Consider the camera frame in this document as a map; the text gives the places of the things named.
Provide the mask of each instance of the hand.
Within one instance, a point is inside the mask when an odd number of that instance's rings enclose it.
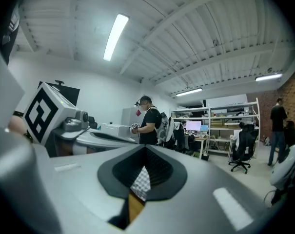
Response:
[[[137,129],[137,128],[134,128],[134,129],[131,130],[131,132],[132,132],[133,134],[137,134],[137,133],[138,133],[138,129]]]

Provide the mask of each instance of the black office chair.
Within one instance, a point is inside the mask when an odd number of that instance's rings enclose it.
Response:
[[[96,129],[98,127],[98,123],[95,122],[94,117],[89,116],[89,126],[92,129]]]
[[[248,169],[246,166],[248,165],[248,168],[251,167],[249,161],[254,155],[254,144],[256,142],[257,135],[258,130],[252,130],[252,127],[249,125],[245,125],[243,127],[243,130],[239,133],[239,147],[237,151],[235,148],[233,149],[233,161],[229,162],[229,165],[236,164],[236,166],[231,169],[231,172],[234,171],[234,168],[241,166],[245,169],[245,174],[247,174]]]

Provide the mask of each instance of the person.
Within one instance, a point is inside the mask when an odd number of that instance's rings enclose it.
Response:
[[[27,129],[24,122],[22,121],[22,118],[15,115],[12,116],[8,125],[8,129],[11,132],[14,132],[20,135],[25,135],[27,133]]]
[[[272,120],[272,141],[271,141],[271,152],[269,157],[268,166],[272,165],[275,148],[278,144],[279,154],[278,157],[283,156],[285,151],[285,136],[284,136],[284,124],[283,121],[287,118],[284,107],[282,106],[283,99],[278,98],[276,105],[271,110],[271,120]]]
[[[148,96],[143,96],[139,101],[140,109],[146,111],[141,127],[132,129],[132,133],[140,134],[140,144],[157,144],[156,129],[161,124],[161,115],[158,109],[153,105]]]
[[[239,127],[240,127],[240,130],[234,130],[234,135],[231,135],[231,139],[233,141],[236,140],[236,147],[235,147],[235,150],[237,151],[238,147],[239,147],[239,133],[243,130],[243,127],[244,127],[245,123],[244,122],[240,122],[239,123]]]

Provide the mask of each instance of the shelving unit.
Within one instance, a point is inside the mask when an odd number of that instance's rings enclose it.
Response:
[[[257,107],[258,113],[255,112],[254,106]],[[211,114],[213,113],[213,110],[222,110],[222,109],[234,109],[234,108],[246,108],[246,107],[252,107],[252,115],[243,115],[243,116],[211,116]],[[208,107],[200,107],[200,108],[187,108],[187,109],[177,109],[177,110],[173,110],[170,112],[171,113],[188,113],[188,112],[200,112],[200,111],[207,111],[208,116],[207,117],[173,117],[174,121],[179,121],[179,120],[208,120],[208,135],[211,136],[211,131],[213,130],[218,130],[218,131],[234,131],[234,130],[239,130],[238,126],[237,128],[229,128],[229,127],[211,127],[212,125],[212,121],[215,119],[239,119],[239,118],[243,118],[243,119],[247,119],[247,118],[252,118],[253,120],[255,118],[258,119],[259,122],[259,137],[260,135],[260,127],[261,127],[261,122],[260,122],[260,108],[259,108],[259,102],[258,102],[258,98],[256,98],[256,101],[254,102],[248,102],[248,103],[242,103],[242,104],[234,104],[234,105],[227,105],[227,106],[221,106],[221,107],[210,107],[208,105]],[[210,146],[210,141],[215,141],[215,142],[230,142],[230,139],[214,139],[214,138],[209,138],[207,139],[206,142],[206,150],[208,152],[213,152],[213,153],[221,153],[221,154],[226,154],[228,153],[228,151],[220,151],[220,150],[215,150],[215,149],[209,149]],[[257,155],[257,151],[258,151],[258,147],[259,147],[259,141],[256,141],[256,150],[254,153],[254,157],[256,157]]]
[[[255,112],[254,106],[257,106],[258,109],[258,113]],[[242,103],[242,104],[234,104],[234,105],[227,105],[227,106],[221,106],[221,107],[210,107],[211,113],[213,113],[214,110],[221,110],[221,109],[234,109],[234,108],[246,108],[246,107],[252,107],[252,115],[243,115],[243,116],[215,116],[212,117],[210,116],[210,121],[214,120],[214,119],[238,119],[238,118],[242,118],[242,119],[247,119],[247,118],[252,118],[253,121],[255,118],[258,119],[259,122],[259,135],[260,136],[260,109],[259,109],[259,102],[258,102],[258,98],[256,98],[256,101],[254,102],[248,102],[248,103]],[[228,127],[211,127],[210,129],[213,130],[217,130],[217,131],[234,131],[234,130],[239,130],[239,128],[229,128],[229,126],[235,126],[235,124],[229,124],[226,125]],[[208,145],[210,146],[210,141],[216,141],[216,142],[231,142],[230,139],[213,139],[213,138],[209,138],[209,143]],[[254,153],[254,157],[256,157],[257,152],[258,152],[258,147],[259,147],[259,141],[256,141],[256,149],[255,149],[255,153]],[[214,153],[227,153],[228,151],[220,151],[220,150],[215,150],[215,149],[208,149],[209,152],[214,152]]]

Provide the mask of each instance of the ceiling light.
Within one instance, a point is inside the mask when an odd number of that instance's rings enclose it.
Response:
[[[127,16],[124,16],[122,14],[117,15],[106,44],[104,60],[110,61],[110,59],[112,58],[118,39],[123,31],[124,26],[126,26],[128,20],[129,18]]]
[[[198,89],[195,89],[195,90],[187,91],[187,92],[184,92],[184,93],[181,93],[181,94],[177,94],[177,96],[184,96],[184,95],[196,93],[196,92],[199,92],[199,91],[202,91],[202,89],[198,88]]]
[[[282,77],[282,75],[283,74],[274,74],[274,75],[269,75],[269,76],[261,76],[261,77],[257,77],[256,81],[276,79],[276,78]]]

